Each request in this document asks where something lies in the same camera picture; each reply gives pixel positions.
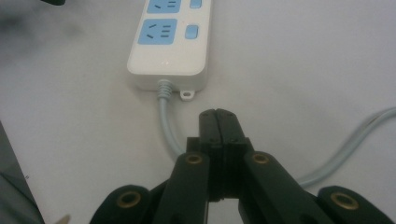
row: blue switch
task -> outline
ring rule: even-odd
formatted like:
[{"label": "blue switch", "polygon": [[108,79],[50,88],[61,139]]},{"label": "blue switch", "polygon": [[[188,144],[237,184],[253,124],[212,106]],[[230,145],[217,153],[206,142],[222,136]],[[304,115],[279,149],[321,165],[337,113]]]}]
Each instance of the blue switch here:
[{"label": "blue switch", "polygon": [[191,0],[190,8],[200,8],[202,5],[202,0]]},{"label": "blue switch", "polygon": [[188,25],[186,28],[186,39],[195,39],[198,36],[198,26]]}]

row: blue socket panel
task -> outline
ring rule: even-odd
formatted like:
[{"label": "blue socket panel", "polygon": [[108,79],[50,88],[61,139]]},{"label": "blue socket panel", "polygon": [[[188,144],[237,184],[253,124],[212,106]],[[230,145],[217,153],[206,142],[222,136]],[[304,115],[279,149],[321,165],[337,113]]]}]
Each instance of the blue socket panel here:
[{"label": "blue socket panel", "polygon": [[137,42],[141,45],[170,45],[175,39],[176,26],[176,19],[147,19]]},{"label": "blue socket panel", "polygon": [[150,0],[148,13],[178,13],[181,0]]}]

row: white table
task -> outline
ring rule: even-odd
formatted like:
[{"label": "white table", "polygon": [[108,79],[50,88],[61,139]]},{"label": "white table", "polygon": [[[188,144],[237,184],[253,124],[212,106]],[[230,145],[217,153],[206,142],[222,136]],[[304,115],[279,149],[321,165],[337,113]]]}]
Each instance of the white table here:
[{"label": "white table", "polygon": [[[156,92],[135,88],[126,69],[143,5],[37,0],[1,30],[0,120],[47,223],[88,223],[113,189],[152,189],[171,174]],[[207,86],[170,104],[177,139],[198,136],[202,111],[224,108],[293,176],[320,166],[396,105],[395,11],[394,1],[216,0]],[[353,189],[396,221],[395,133],[394,119],[308,190]],[[209,223],[242,223],[236,210],[237,200],[210,204]]]}]

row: white cable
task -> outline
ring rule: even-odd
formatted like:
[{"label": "white cable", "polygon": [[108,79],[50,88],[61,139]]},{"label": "white cable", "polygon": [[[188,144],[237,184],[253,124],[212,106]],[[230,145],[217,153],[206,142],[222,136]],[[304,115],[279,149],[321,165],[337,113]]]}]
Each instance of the white cable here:
[{"label": "white cable", "polygon": [[177,142],[175,136],[172,133],[171,127],[169,125],[169,120],[167,116],[167,105],[172,96],[172,83],[167,80],[162,80],[159,83],[158,88],[158,102],[160,107],[160,121],[163,128],[163,135],[168,143],[169,147],[175,152],[177,156],[184,153],[184,150]]},{"label": "white cable", "polygon": [[335,153],[335,155],[329,161],[327,161],[323,166],[319,167],[311,174],[298,178],[297,182],[300,184],[301,187],[306,188],[327,178],[329,175],[332,175],[349,158],[349,156],[352,155],[352,153],[361,144],[367,134],[369,134],[380,123],[394,116],[396,116],[396,107],[387,109],[373,116],[372,119],[370,119],[366,124],[361,126],[348,139],[348,141],[344,143],[344,145]]}]

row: power strip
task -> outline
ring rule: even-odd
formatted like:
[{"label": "power strip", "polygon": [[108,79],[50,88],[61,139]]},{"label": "power strip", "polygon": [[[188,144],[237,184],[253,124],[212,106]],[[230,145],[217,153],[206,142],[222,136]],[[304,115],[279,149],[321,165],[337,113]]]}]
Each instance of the power strip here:
[{"label": "power strip", "polygon": [[137,87],[156,91],[167,80],[191,100],[207,80],[212,0],[147,0],[128,70]]}]

